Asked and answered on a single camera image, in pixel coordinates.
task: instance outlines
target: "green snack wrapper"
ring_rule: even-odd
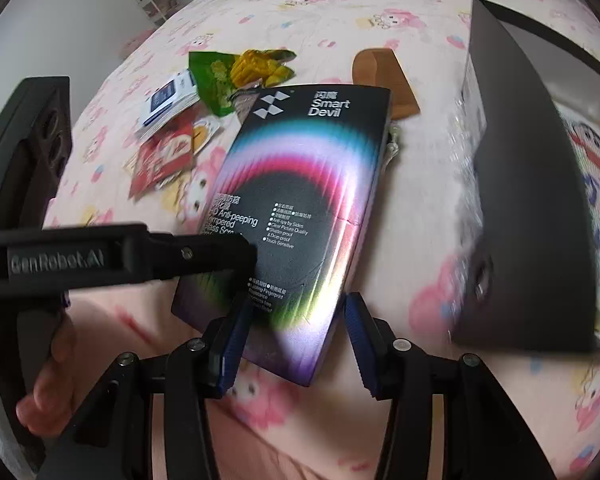
[[[230,73],[238,57],[222,52],[189,52],[189,70],[198,86],[198,95],[218,117],[234,111],[229,97],[236,88]]]

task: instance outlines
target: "bedsheet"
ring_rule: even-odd
[[[600,60],[600,24],[578,0],[493,1],[547,24]],[[78,118],[74,152],[46,225],[142,221],[154,230],[199,228],[206,200],[200,183],[211,187],[238,131],[233,114],[222,119],[224,132],[192,172],[138,202],[127,199],[141,102],[186,67],[188,51],[288,48],[298,54],[289,83],[302,84],[351,82],[359,50],[392,48],[422,113],[398,124],[402,151],[379,186],[354,288],[395,333],[428,352],[457,356],[445,337],[450,263],[459,248],[459,182],[447,121],[462,79],[470,9],[471,0],[194,0],[107,77]],[[167,352],[193,334],[170,314],[173,290],[173,283],[149,283],[74,298],[104,309],[151,352]],[[600,358],[480,355],[554,470],[564,475],[586,467],[600,448]],[[95,378],[78,380],[78,396]],[[373,477],[388,403],[363,388],[342,324],[311,387],[244,364],[221,407],[325,478]]]

